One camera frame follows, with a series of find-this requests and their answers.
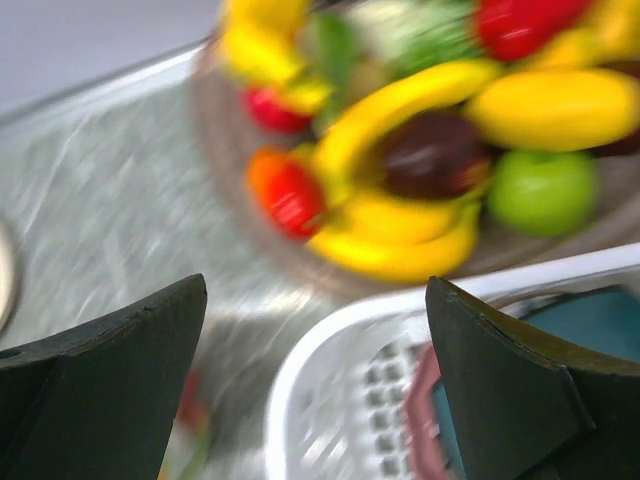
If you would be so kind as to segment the clear brown fruit bowl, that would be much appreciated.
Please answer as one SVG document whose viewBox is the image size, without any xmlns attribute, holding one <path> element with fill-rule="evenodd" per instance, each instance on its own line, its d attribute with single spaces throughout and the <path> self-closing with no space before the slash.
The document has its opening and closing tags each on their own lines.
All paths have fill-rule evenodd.
<svg viewBox="0 0 640 480">
<path fill-rule="evenodd" d="M 488 273 L 638 240 L 639 158 L 600 158 L 596 147 L 570 151 L 595 160 L 599 196 L 589 220 L 561 236 L 521 234 L 491 215 L 487 195 L 494 169 L 506 152 L 522 149 L 496 146 L 478 127 L 491 158 L 490 178 L 481 186 L 439 200 L 390 192 L 379 146 L 391 131 L 427 111 L 452 111 L 472 123 L 464 108 L 491 83 L 540 69 L 513 71 L 510 62 L 483 48 L 473 20 L 478 1 L 391 1 L 368 37 L 360 35 L 343 8 L 309 2 L 299 45 L 332 93 L 323 110 L 308 115 L 307 129 L 282 134 L 253 120 L 243 94 L 271 88 L 252 86 L 232 69 L 221 46 L 222 23 L 200 61 L 195 87 L 198 123 L 215 178 L 235 217 L 278 264 L 356 297 L 423 285 L 432 276 Z M 603 69 L 596 37 L 574 25 L 565 30 L 584 54 L 555 70 Z M 283 234 L 251 193 L 246 169 L 263 147 L 300 151 L 322 189 L 323 224 L 306 242 Z"/>
</svg>

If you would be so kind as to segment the white plastic dish basket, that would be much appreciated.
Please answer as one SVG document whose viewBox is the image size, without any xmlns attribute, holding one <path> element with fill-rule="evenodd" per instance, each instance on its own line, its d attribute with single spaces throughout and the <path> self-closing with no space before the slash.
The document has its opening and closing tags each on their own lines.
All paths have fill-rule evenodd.
<svg viewBox="0 0 640 480">
<path fill-rule="evenodd" d="M 413 479 L 403 413 L 430 341 L 422 288 L 337 310 L 293 347 L 264 420 L 268 479 Z"/>
</svg>

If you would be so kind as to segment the dark purple plum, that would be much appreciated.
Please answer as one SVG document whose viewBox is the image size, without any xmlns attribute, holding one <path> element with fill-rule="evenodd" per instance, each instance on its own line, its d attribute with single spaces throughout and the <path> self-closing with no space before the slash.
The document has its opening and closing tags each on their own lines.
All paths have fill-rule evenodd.
<svg viewBox="0 0 640 480">
<path fill-rule="evenodd" d="M 458 198 L 490 178 L 477 127 L 452 111 L 411 117 L 381 141 L 379 153 L 386 188 L 406 198 Z"/>
</svg>

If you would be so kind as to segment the pink and cream plate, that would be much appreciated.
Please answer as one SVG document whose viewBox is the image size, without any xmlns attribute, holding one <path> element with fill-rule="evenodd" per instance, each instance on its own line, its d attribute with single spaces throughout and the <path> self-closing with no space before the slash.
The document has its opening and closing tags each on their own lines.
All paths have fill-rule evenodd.
<svg viewBox="0 0 640 480">
<path fill-rule="evenodd" d="M 18 248 L 8 222 L 1 218 L 1 331 L 11 322 L 21 284 Z"/>
</svg>

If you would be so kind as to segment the red bell pepper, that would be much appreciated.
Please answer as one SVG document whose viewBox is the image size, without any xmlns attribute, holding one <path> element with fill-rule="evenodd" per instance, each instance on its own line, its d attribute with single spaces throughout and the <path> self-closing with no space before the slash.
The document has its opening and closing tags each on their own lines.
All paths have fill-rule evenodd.
<svg viewBox="0 0 640 480">
<path fill-rule="evenodd" d="M 482 0 L 473 16 L 474 28 L 492 57 L 514 62 L 573 26 L 591 5 L 590 0 Z"/>
</svg>

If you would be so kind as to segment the pink plate in basket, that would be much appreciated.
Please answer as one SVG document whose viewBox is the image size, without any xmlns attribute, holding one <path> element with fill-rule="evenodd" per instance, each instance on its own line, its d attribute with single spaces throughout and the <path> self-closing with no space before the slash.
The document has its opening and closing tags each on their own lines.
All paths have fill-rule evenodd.
<svg viewBox="0 0 640 480">
<path fill-rule="evenodd" d="M 445 450 L 438 436 L 439 423 L 432 393 L 440 379 L 435 350 L 428 343 L 422 350 L 404 400 L 406 445 L 415 479 L 449 479 Z"/>
</svg>

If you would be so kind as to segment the clear orange zip top bag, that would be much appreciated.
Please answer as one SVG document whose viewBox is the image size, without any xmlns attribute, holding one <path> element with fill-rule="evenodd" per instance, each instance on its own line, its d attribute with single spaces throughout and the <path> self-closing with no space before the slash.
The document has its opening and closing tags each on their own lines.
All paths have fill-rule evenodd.
<svg viewBox="0 0 640 480">
<path fill-rule="evenodd" d="M 205 469 L 210 445 L 211 413 L 200 397 L 202 376 L 192 369 L 167 445 L 159 479 L 200 479 Z"/>
</svg>

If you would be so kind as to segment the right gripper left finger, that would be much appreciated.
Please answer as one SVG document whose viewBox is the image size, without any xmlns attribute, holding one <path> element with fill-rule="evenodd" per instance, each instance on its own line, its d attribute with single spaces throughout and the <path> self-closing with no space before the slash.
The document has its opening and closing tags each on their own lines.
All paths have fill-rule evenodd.
<svg viewBox="0 0 640 480">
<path fill-rule="evenodd" d="M 206 305 L 195 274 L 3 350 L 2 478 L 157 478 Z"/>
</svg>

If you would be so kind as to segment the yellow banana bunch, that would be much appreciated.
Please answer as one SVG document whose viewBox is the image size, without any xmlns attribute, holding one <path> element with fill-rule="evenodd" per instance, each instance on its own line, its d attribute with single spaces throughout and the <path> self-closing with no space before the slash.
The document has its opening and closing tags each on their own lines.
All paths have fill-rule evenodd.
<svg viewBox="0 0 640 480">
<path fill-rule="evenodd" d="M 269 87 L 294 112 L 324 109 L 332 87 L 299 45 L 309 1 L 223 3 L 221 46 L 232 69 L 252 86 Z"/>
</svg>

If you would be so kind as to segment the red apple front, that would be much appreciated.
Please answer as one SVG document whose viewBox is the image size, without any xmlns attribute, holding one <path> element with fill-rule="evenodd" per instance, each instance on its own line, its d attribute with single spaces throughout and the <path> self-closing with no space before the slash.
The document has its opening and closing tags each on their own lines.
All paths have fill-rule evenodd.
<svg viewBox="0 0 640 480">
<path fill-rule="evenodd" d="M 262 128 L 282 134 L 297 134 L 311 125 L 312 118 L 290 110 L 268 88 L 249 88 L 243 94 L 245 106 Z"/>
</svg>

